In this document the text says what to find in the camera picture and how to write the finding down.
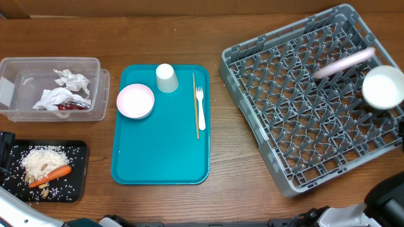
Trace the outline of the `large pink plate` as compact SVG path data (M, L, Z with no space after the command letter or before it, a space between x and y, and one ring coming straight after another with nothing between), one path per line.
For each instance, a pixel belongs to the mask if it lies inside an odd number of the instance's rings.
M364 50L358 51L354 54L348 55L334 63L328 64L324 68L316 71L312 75L317 79L322 79L331 76L338 71L342 71L346 68L352 67L356 64L369 60L376 53L374 47L369 47Z

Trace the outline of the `rice and food scraps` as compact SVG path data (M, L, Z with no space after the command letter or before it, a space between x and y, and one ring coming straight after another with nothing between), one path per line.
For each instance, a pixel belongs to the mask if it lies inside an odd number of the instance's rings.
M36 181L55 169L68 165L68 161L66 156L45 149L31 151L29 155L23 158L22 164L27 175Z

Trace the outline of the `red snack wrapper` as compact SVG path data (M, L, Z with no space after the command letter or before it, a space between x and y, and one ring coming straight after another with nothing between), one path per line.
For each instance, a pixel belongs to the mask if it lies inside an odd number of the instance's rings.
M58 110L88 110L90 105L85 102L70 101L57 105Z

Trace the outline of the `white napkin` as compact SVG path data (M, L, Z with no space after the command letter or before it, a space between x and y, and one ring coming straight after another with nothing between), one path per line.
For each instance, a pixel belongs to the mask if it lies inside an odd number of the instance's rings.
M73 74L69 69L53 71L59 76L54 82L58 85L53 90L44 90L40 100L32 107L34 110L58 110L57 105L70 101L85 102L90 105L90 80L82 74Z

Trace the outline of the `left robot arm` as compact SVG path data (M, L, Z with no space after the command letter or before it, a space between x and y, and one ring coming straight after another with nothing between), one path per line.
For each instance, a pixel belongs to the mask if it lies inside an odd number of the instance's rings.
M108 216L99 223L87 218L60 221L36 211L1 187L1 226L122 227L122 224Z

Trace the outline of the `pink bowl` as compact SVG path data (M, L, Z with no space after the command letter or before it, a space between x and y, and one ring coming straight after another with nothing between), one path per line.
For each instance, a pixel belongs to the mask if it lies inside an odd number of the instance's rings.
M154 93L143 84L131 84L124 87L116 100L118 111L130 119L144 119L149 116L154 103Z

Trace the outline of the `grey plastic dishwasher rack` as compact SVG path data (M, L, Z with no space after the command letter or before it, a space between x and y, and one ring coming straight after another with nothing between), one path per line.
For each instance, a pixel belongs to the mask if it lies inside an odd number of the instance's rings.
M369 47L369 60L312 74ZM362 97L373 68L394 60L349 4L222 52L220 76L243 113L277 188L295 197L399 147L403 106L377 110Z

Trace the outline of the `white small bowl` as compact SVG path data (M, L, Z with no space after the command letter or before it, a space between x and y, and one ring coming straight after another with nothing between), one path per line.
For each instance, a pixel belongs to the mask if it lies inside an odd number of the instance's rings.
M403 73L393 66L371 69L362 84L364 100L372 107L387 110L403 101Z

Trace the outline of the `orange carrot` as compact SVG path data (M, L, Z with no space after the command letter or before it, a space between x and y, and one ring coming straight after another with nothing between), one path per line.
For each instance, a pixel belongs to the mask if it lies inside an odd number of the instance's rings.
M32 182L28 187L29 188L38 187L39 185L42 185L44 183L47 183L47 182L50 182L50 181L55 180L57 178L66 176L66 175L70 174L71 171L72 171L72 168L69 165L61 166L61 167L55 169L54 171L50 172L49 174L47 174L43 178Z

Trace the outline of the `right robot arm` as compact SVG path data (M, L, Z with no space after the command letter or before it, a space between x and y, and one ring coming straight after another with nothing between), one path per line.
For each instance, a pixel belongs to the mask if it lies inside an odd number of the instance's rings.
M403 226L403 172L383 180L363 203L312 208L291 219L270 219L267 226Z

